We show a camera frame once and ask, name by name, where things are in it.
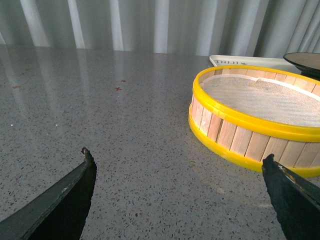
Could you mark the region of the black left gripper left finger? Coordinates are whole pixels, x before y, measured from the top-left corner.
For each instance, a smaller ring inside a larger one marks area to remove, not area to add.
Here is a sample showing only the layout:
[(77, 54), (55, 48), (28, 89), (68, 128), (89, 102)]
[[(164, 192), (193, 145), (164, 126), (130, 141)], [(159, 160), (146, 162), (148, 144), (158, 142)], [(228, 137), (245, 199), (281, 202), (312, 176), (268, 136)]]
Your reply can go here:
[(0, 223), (2, 240), (78, 240), (94, 193), (97, 165), (82, 148), (84, 162)]

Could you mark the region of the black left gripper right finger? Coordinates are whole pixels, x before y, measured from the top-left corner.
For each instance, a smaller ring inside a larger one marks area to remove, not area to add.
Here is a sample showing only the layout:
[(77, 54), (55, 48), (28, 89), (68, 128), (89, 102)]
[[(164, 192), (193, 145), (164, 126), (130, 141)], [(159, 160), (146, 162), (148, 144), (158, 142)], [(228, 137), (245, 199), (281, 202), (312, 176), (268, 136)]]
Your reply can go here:
[(320, 238), (320, 188), (274, 160), (262, 161), (271, 204), (287, 240)]

